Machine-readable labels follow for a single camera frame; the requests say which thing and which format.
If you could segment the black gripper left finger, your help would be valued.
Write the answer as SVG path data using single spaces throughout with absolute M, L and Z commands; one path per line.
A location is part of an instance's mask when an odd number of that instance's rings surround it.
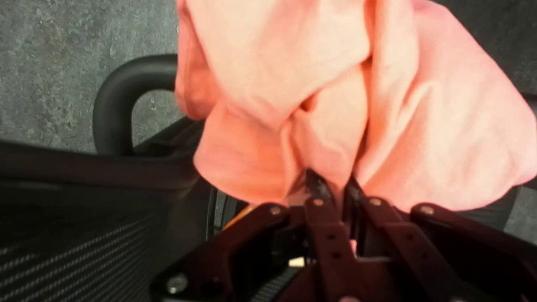
M 307 175 L 299 206 L 265 202 L 203 241 L 151 281 L 151 302 L 359 302 L 351 246 L 359 184 L 336 202 L 327 182 Z

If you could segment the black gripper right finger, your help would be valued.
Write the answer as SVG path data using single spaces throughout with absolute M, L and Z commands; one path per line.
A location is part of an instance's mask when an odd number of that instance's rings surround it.
M 430 302 L 537 302 L 532 243 L 435 202 L 410 212 L 351 179 L 346 216 L 361 258 L 406 269 Z

